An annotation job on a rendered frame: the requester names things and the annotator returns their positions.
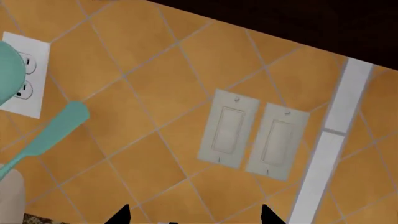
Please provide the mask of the teal spatula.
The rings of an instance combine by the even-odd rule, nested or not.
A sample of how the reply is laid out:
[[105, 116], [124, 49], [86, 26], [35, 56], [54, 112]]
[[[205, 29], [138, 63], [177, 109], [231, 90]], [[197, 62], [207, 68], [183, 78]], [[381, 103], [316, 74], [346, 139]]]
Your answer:
[[25, 148], [0, 168], [0, 181], [23, 158], [39, 156], [56, 145], [90, 117], [88, 108], [80, 101], [70, 101]]

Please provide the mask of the teal round utensil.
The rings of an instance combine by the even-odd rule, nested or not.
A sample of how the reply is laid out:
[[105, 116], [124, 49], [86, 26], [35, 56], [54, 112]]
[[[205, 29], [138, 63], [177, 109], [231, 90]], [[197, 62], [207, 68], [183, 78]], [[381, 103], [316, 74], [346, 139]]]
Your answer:
[[25, 82], [25, 65], [20, 54], [0, 41], [0, 106], [12, 98]]

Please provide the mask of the beige utensil holder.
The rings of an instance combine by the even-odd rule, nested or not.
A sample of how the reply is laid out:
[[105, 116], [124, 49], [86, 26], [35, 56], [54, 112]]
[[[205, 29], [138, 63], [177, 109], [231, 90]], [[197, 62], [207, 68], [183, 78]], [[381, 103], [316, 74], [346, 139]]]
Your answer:
[[22, 224], [24, 213], [24, 178], [12, 169], [0, 181], [0, 224]]

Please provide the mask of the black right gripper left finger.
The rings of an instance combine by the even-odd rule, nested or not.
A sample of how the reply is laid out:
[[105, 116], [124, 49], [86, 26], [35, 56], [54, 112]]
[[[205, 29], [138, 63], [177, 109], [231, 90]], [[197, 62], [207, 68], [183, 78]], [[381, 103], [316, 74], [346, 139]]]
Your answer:
[[130, 206], [126, 204], [116, 214], [114, 214], [105, 224], [130, 224]]

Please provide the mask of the white vertical wall trim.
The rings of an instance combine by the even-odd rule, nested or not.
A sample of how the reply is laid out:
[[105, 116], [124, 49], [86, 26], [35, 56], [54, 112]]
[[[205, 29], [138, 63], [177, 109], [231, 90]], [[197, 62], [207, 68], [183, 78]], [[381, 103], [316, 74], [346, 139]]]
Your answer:
[[314, 220], [372, 70], [371, 63], [354, 58], [346, 61], [288, 224]]

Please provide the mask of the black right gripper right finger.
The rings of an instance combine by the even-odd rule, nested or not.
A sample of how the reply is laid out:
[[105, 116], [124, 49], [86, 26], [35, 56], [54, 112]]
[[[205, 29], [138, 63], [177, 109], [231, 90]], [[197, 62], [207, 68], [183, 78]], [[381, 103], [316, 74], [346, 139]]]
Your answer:
[[286, 224], [271, 208], [267, 205], [262, 205], [261, 210], [262, 224]]

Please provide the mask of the white rocker light switch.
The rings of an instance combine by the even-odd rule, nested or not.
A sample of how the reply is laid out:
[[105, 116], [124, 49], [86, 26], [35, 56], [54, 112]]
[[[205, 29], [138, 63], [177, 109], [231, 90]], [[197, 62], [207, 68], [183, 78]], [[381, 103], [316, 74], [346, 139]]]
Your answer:
[[287, 180], [310, 115], [266, 104], [246, 171]]
[[239, 168], [259, 104], [255, 98], [217, 89], [197, 158]]

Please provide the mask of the dark wall cabinet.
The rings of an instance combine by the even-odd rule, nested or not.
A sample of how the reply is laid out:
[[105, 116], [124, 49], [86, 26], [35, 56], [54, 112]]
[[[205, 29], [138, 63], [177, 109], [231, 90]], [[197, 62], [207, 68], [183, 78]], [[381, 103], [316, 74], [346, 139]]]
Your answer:
[[398, 0], [150, 0], [398, 70]]

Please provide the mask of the white wall power outlet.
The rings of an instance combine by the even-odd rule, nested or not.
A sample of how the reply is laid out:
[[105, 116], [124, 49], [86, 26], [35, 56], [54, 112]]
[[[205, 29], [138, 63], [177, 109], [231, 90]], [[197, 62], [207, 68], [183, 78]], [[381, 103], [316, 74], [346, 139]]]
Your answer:
[[0, 110], [39, 119], [44, 97], [50, 44], [22, 35], [3, 32], [2, 40], [12, 46], [25, 65], [25, 82], [21, 89]]

